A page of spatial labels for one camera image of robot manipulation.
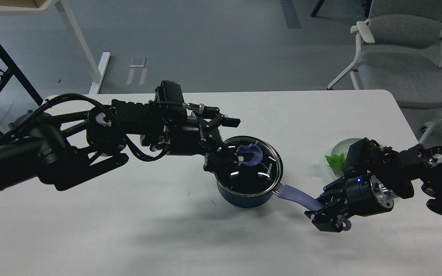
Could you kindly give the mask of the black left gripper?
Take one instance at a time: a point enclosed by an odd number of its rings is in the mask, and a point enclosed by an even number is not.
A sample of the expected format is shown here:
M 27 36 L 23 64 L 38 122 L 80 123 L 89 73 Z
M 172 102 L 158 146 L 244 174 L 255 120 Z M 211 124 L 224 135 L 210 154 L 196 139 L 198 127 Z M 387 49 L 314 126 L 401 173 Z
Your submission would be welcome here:
M 225 145 L 218 128 L 219 126 L 236 128 L 240 123 L 240 119 L 220 113 L 202 115 L 202 117 L 171 115 L 167 119 L 167 155 L 202 155 L 204 171 L 232 172 L 243 162 L 251 162 L 255 154 L 239 150 L 240 145 Z

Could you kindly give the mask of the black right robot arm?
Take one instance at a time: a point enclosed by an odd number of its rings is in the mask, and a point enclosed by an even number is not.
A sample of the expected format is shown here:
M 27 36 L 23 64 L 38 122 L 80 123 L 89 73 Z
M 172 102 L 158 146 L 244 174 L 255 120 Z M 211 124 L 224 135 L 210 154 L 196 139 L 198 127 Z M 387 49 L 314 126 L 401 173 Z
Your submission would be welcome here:
M 320 231 L 349 230 L 349 218 L 390 212 L 394 198 L 414 196 L 412 180 L 422 181 L 421 190 L 431 197 L 429 210 L 442 215 L 442 146 L 421 144 L 396 152 L 375 140 L 353 143 L 346 157 L 343 176 L 324 187 L 320 206 L 305 215 Z

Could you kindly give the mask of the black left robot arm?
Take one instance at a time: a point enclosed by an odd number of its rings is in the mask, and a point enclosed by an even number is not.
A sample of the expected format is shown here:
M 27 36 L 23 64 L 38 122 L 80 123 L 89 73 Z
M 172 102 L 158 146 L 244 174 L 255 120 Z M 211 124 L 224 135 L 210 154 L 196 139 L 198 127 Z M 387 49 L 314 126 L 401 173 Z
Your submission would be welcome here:
M 258 153 L 222 141 L 218 128 L 239 124 L 217 107 L 185 102 L 180 92 L 157 92 L 148 103 L 114 99 L 110 105 L 63 94 L 0 136 L 0 191 L 34 177 L 68 190 L 126 164 L 124 148 L 141 161 L 202 155 L 205 171 L 230 173 L 259 160 Z

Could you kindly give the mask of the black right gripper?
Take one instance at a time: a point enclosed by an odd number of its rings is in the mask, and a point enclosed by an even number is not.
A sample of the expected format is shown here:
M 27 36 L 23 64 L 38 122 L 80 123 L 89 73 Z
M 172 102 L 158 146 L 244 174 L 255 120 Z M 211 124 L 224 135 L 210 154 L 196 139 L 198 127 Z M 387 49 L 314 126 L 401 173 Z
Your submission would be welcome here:
M 323 187 L 317 197 L 320 203 L 342 202 L 336 212 L 326 207 L 305 211 L 319 231 L 348 231 L 348 218 L 353 215 L 367 217 L 390 212 L 394 208 L 394 192 L 374 175 L 348 179 L 340 177 Z

